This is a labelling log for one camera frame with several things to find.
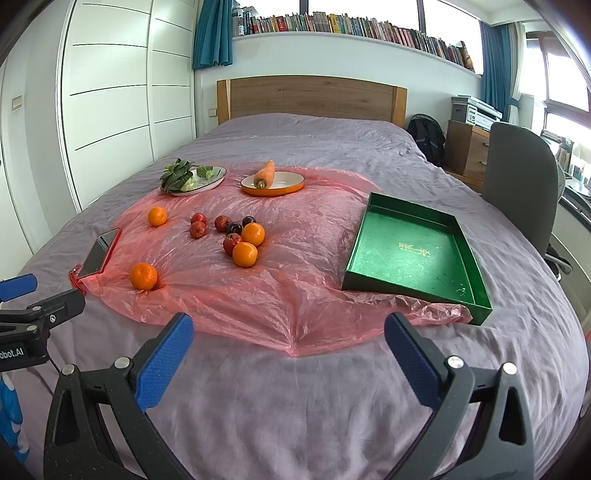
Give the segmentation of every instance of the black backpack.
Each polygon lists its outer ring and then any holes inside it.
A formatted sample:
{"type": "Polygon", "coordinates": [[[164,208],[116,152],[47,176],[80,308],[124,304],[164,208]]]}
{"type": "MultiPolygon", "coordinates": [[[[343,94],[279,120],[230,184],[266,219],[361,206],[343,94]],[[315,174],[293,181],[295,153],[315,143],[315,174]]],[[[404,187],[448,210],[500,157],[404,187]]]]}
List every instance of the black backpack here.
{"type": "Polygon", "coordinates": [[[445,137],[437,121],[423,113],[413,115],[407,132],[411,134],[417,146],[433,165],[443,165],[445,137]]]}

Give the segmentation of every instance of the apple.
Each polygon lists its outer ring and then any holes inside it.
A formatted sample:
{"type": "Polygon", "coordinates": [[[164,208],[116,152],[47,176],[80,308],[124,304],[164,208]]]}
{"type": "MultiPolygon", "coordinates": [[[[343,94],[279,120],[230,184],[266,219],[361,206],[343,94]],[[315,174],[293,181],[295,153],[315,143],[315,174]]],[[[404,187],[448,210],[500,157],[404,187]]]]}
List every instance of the apple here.
{"type": "Polygon", "coordinates": [[[197,220],[197,222],[193,222],[191,224],[189,233],[193,238],[201,238],[203,235],[207,233],[207,226],[202,221],[197,220]]]}
{"type": "Polygon", "coordinates": [[[196,213],[195,215],[193,215],[191,217],[191,225],[194,224],[197,221],[203,222],[203,223],[205,223],[207,225],[207,217],[204,214],[202,214],[202,213],[196,213]]]}
{"type": "Polygon", "coordinates": [[[232,219],[225,215],[220,215],[216,218],[214,225],[216,226],[216,230],[221,233],[226,233],[226,228],[228,224],[232,223],[232,219]]]}
{"type": "Polygon", "coordinates": [[[232,250],[234,250],[234,247],[240,242],[242,242],[242,237],[240,235],[237,233],[229,233],[223,240],[223,249],[231,257],[232,250]]]}

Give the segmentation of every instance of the orange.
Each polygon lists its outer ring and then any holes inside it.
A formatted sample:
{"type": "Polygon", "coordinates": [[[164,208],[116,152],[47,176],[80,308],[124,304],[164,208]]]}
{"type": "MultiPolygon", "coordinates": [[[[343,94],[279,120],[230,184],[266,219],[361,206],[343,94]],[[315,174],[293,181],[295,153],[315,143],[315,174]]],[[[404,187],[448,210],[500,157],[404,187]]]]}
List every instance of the orange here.
{"type": "Polygon", "coordinates": [[[162,207],[151,208],[148,212],[148,222],[152,226],[160,226],[166,223],[166,210],[162,207]]]}
{"type": "Polygon", "coordinates": [[[137,290],[152,290],[158,281],[158,272],[149,263],[138,263],[129,274],[131,284],[137,290]]]}
{"type": "Polygon", "coordinates": [[[242,229],[242,240],[258,247],[265,239],[265,229],[260,223],[249,223],[242,229]]]}
{"type": "Polygon", "coordinates": [[[232,250],[232,259],[239,267],[248,268],[255,264],[258,251],[253,244],[240,242],[232,250]]]}

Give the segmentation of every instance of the gray bedspread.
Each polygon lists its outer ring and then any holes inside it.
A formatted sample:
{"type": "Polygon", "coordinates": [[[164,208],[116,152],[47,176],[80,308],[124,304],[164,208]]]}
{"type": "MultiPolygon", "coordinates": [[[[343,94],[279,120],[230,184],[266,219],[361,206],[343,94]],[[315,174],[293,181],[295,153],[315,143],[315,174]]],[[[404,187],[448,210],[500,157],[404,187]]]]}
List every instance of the gray bedspread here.
{"type": "MultiPolygon", "coordinates": [[[[493,206],[424,159],[411,137],[386,122],[287,114],[231,120],[122,182],[69,222],[24,268],[35,294],[70,288],[68,270],[130,205],[158,186],[176,157],[207,164],[273,158],[277,166],[322,166],[362,173],[385,193],[457,216],[482,270],[493,313],[481,327],[424,327],[446,354],[469,365],[511,361],[525,385],[537,475],[548,467],[579,413],[587,352],[576,316],[535,249],[493,206]]],[[[88,296],[85,312],[52,330],[59,367],[104,368],[133,355],[160,327],[140,324],[88,296]]],[[[18,371],[14,383],[31,445],[28,467],[42,477],[51,365],[18,371]]],[[[290,358],[201,333],[150,417],[196,477],[215,479],[382,479],[409,447],[430,410],[414,397],[383,338],[327,355],[290,358]]],[[[442,465],[459,454],[465,424],[442,465]]],[[[124,459],[126,447],[121,440],[124,459]]]]}

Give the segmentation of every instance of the metal screw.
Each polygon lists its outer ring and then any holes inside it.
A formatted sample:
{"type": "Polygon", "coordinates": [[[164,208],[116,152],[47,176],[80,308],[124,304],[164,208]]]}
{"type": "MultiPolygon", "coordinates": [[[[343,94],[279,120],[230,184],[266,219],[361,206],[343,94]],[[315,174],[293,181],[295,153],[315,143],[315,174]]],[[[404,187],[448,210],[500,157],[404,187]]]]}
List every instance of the metal screw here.
{"type": "Polygon", "coordinates": [[[72,364],[67,364],[64,365],[64,368],[61,369],[61,373],[63,373],[64,375],[71,375],[72,373],[74,373],[74,365],[72,364]]]}
{"type": "Polygon", "coordinates": [[[512,364],[511,362],[503,364],[503,370],[508,375],[515,375],[517,373],[517,367],[515,366],[515,364],[512,364]]]}
{"type": "Polygon", "coordinates": [[[131,361],[126,356],[120,356],[117,360],[115,360],[115,368],[127,368],[131,361]]]}
{"type": "Polygon", "coordinates": [[[452,355],[447,359],[447,364],[452,368],[462,368],[464,366],[464,360],[456,355],[452,355]]]}

